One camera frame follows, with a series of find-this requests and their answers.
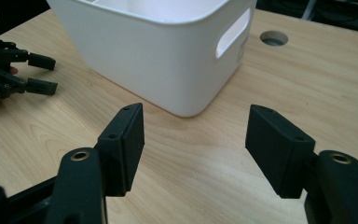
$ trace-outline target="bin handle cutout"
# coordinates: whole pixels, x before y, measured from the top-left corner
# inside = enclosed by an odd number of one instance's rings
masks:
[[[238,38],[238,36],[246,29],[251,19],[251,9],[248,8],[220,37],[215,51],[216,58],[220,58]]]

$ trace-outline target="white plastic bin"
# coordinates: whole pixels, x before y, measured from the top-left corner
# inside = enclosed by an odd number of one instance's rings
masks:
[[[175,115],[240,64],[256,0],[48,0],[91,69]]]

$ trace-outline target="wooden table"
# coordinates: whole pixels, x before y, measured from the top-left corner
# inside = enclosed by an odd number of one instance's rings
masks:
[[[268,30],[289,41],[260,41]],[[142,102],[145,149],[112,223],[306,223],[303,202],[280,199],[244,147],[251,104],[273,108],[316,142],[358,159],[358,32],[257,11],[240,68],[200,115],[178,118],[90,70],[52,11],[2,39],[57,60],[20,76],[59,83],[47,97],[0,101],[0,185],[7,195],[57,174],[61,157],[93,147],[118,110]]]

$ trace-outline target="desk hole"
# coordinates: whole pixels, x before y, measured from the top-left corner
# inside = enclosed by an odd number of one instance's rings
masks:
[[[279,31],[266,31],[260,36],[261,41],[270,46],[282,46],[289,41],[286,34]]]

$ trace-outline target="wood grain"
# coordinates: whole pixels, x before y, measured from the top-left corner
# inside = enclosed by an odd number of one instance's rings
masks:
[[[282,47],[260,35],[288,35]],[[273,108],[316,141],[358,159],[358,32],[257,11],[245,56],[200,115],[178,118],[90,70],[53,12],[1,36],[57,60],[19,76],[59,83],[47,97],[0,101],[0,185],[8,195],[57,174],[61,157],[93,147],[118,110],[142,102],[145,149],[132,191],[108,199],[111,223],[306,223],[303,202],[275,195],[244,148],[251,104]]]

